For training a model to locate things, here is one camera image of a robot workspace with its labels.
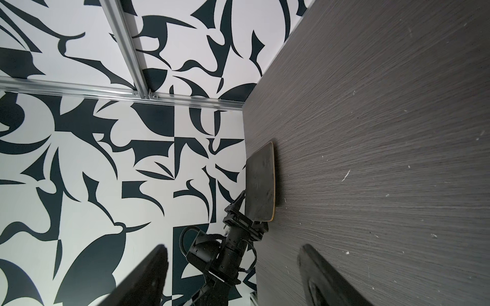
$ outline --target white wall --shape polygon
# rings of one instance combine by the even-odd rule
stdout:
[[[175,237],[190,224],[223,232],[227,198],[245,188],[242,113],[0,95],[0,301],[96,305],[159,243],[164,305],[193,294],[202,276]],[[250,286],[230,305],[248,305]]]

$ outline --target abstract pattern wallpaper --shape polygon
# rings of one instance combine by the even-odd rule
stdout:
[[[153,92],[245,101],[312,0],[122,0]],[[99,0],[0,0],[2,75],[134,89]]]
[[[178,237],[224,234],[245,159],[240,111],[0,92],[0,306],[95,306],[159,243],[161,305],[184,304],[204,280]]]

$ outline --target gray wood table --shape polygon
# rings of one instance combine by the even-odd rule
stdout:
[[[490,305],[488,1],[317,0],[243,109],[277,146],[261,306],[310,243],[375,305]]]

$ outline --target metal extrusion frame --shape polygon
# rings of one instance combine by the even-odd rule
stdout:
[[[131,77],[133,78],[138,95],[142,99],[149,99],[148,86],[138,63],[136,51],[133,46],[133,40],[129,34],[128,26],[124,19],[121,0],[100,0],[100,4],[104,10],[109,25],[114,32],[114,37],[116,38],[119,49],[121,49],[122,57],[126,62]]]
[[[130,89],[25,80],[7,76],[0,76],[0,90],[24,94],[78,96],[92,99],[132,101],[137,103],[159,105],[181,105],[235,111],[241,111],[244,104],[243,102],[237,101],[159,93],[151,94],[150,99],[141,99],[138,92]]]

